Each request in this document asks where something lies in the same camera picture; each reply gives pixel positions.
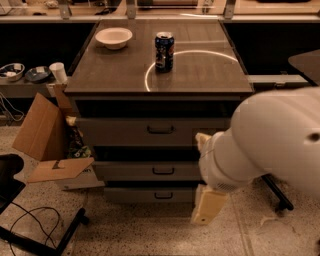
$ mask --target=terrazzo floor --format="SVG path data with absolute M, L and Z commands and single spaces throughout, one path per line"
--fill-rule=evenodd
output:
M 25 182 L 37 161 L 17 152 L 11 144 L 18 126 L 0 127 L 0 154 L 16 153 L 25 161 L 16 179 Z M 277 181 L 293 203 L 293 211 L 276 213 L 278 199 L 261 179 L 230 195 L 225 207 L 207 226 L 190 224 L 191 204 L 112 204 L 102 188 L 61 191 L 54 182 L 27 184 L 15 203 L 27 210 L 54 207 L 62 221 L 52 234 L 58 244 L 80 207 L 88 225 L 80 225 L 63 255 L 89 256 L 318 256 L 320 254 L 320 202 Z M 10 205 L 0 215 L 0 225 L 10 229 L 24 212 Z M 34 211 L 50 232 L 57 217 L 53 211 Z M 41 243 L 46 236 L 26 216 L 13 231 Z M 15 255 L 31 255 L 13 248 Z M 13 255 L 0 241 L 0 255 Z

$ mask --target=black countertop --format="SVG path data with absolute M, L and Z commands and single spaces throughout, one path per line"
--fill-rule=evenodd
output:
M 97 31 L 125 27 L 133 38 L 109 50 L 92 38 L 66 93 L 72 94 L 251 94 L 252 87 L 235 58 L 218 20 L 103 20 Z M 157 32 L 173 32 L 171 72 L 154 70 Z

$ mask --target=black chair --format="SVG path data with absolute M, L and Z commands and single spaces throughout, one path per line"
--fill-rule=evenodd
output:
M 8 207 L 8 205 L 10 205 L 10 203 L 12 203 L 25 187 L 23 182 L 13 178 L 15 174 L 23 169 L 23 166 L 23 159 L 16 154 L 0 155 L 0 214 Z M 88 224 L 89 219 L 84 216 L 84 214 L 85 209 L 81 208 L 56 249 L 10 232 L 1 226 L 0 239 L 35 255 L 61 255 L 78 225 L 80 223 L 85 225 Z

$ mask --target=black cable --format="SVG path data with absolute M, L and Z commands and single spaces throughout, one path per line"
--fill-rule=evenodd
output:
M 29 214 L 36 222 L 38 222 L 38 224 L 39 224 L 42 232 L 47 236 L 47 239 L 46 239 L 46 241 L 45 241 L 45 245 L 47 245 L 48 240 L 50 240 L 51 243 L 52 243 L 52 245 L 53 245 L 53 247 L 54 247 L 54 248 L 57 248 L 56 245 L 55 245 L 55 243 L 54 243 L 54 241 L 53 241 L 52 238 L 51 238 L 52 233 L 53 233 L 53 232 L 55 231 L 55 229 L 58 227 L 59 222 L 60 222 L 60 219 L 61 219 L 61 216 L 60 216 L 59 212 L 58 212 L 56 209 L 54 209 L 54 208 L 52 208 L 52 207 L 43 206 L 43 207 L 35 208 L 35 209 L 32 209 L 32 210 L 28 211 L 28 210 L 24 209 L 22 206 L 20 206 L 19 204 L 16 204 L 16 203 L 14 203 L 14 202 L 12 202 L 12 204 L 15 205 L 15 206 L 17 206 L 17 207 L 19 207 L 19 208 L 22 209 L 23 211 L 25 211 L 25 214 L 23 214 L 22 216 L 20 216 L 20 217 L 12 224 L 12 226 L 11 226 L 11 228 L 10 228 L 10 232 L 11 232 L 11 233 L 12 233 L 13 227 L 18 223 L 18 221 L 21 220 L 21 219 L 22 219 L 24 216 L 26 216 L 27 214 Z M 53 211 L 57 214 L 57 216 L 58 216 L 57 223 L 55 224 L 55 226 L 53 227 L 53 229 L 50 231 L 49 234 L 46 233 L 46 231 L 44 230 L 41 222 L 31 213 L 31 212 L 37 211 L 37 210 L 53 210 Z M 10 250 L 11 250 L 12 254 L 15 256 L 16 254 L 15 254 L 14 251 L 13 251 L 12 244 L 10 243 L 9 246 L 10 246 Z

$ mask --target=drawer handle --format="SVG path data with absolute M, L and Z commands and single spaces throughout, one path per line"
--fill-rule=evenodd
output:
M 157 168 L 152 168 L 152 172 L 155 175 L 172 175 L 172 174 L 174 174 L 174 168 L 172 167 L 171 169 L 169 169 L 167 171 L 160 171 Z
M 149 125 L 147 126 L 147 131 L 150 134 L 171 134 L 175 131 L 176 129 L 171 125 L 168 129 L 157 129 L 157 128 L 152 128 Z
M 169 195 L 158 195 L 157 192 L 154 193 L 155 199 L 171 199 L 173 197 L 173 193 L 170 192 Z

